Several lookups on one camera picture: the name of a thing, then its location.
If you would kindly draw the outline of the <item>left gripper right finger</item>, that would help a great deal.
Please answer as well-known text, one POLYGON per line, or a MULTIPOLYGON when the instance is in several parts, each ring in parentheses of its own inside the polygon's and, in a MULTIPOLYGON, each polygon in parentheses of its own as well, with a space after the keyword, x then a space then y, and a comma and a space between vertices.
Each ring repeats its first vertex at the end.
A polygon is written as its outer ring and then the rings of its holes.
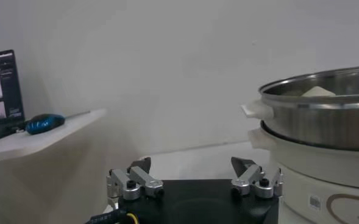
POLYGON ((270 199, 283 194, 283 173, 277 166, 262 167, 253 160, 231 157, 232 167, 237 175, 231 180, 232 194, 246 197, 253 193, 256 197, 270 199))

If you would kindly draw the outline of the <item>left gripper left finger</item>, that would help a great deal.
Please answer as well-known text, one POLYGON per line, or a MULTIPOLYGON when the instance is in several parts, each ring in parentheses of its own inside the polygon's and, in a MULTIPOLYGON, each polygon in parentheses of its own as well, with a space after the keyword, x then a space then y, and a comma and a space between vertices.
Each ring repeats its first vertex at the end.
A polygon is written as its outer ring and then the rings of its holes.
POLYGON ((162 180, 150 176, 151 158, 145 157, 133 161, 123 171, 121 169, 110 169, 106 176, 107 203, 115 209, 118 201, 135 201, 141 197, 160 200, 165 194, 162 180))

